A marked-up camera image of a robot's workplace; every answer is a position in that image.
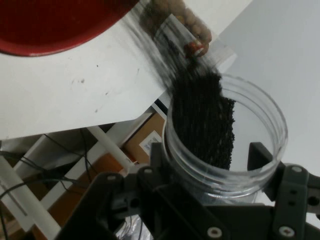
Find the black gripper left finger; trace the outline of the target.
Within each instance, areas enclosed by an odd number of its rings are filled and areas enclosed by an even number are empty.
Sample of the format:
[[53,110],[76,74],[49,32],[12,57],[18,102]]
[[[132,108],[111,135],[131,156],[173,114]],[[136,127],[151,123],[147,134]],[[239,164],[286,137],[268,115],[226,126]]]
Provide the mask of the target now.
[[228,240],[227,227],[169,172],[162,145],[154,143],[150,165],[127,176],[98,174],[57,239],[114,240],[125,218],[137,215],[156,240]]

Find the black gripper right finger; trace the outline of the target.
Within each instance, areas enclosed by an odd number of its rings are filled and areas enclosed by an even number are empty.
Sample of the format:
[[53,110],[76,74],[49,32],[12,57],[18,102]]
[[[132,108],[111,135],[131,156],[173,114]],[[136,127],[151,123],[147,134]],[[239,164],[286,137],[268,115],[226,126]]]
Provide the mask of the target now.
[[248,150],[253,193],[261,191],[275,203],[252,207],[248,213],[251,240],[318,240],[319,228],[306,222],[307,213],[320,215],[320,178],[300,165],[274,159],[261,142]]

